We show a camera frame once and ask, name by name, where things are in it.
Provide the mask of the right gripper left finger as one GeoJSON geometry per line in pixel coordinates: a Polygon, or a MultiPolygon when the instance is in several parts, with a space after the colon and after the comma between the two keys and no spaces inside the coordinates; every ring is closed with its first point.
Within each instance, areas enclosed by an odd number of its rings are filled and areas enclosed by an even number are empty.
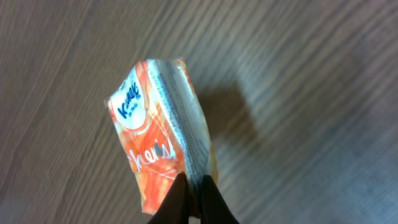
{"type": "Polygon", "coordinates": [[[187,179],[180,173],[148,224],[188,224],[188,219],[187,179]]]}

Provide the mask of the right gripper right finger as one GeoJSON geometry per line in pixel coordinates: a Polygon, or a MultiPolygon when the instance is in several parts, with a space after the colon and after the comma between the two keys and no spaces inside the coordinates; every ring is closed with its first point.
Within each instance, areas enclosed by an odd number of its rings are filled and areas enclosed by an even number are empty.
{"type": "Polygon", "coordinates": [[[239,224],[210,175],[201,183],[201,224],[239,224]]]}

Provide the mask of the orange small box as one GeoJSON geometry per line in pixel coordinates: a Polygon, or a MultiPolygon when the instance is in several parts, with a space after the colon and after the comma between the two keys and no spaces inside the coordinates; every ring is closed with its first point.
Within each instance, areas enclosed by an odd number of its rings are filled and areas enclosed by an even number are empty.
{"type": "Polygon", "coordinates": [[[184,173],[190,209],[200,209],[204,175],[218,180],[205,115],[184,60],[137,62],[104,101],[137,180],[144,213],[158,211],[173,181],[184,173]]]}

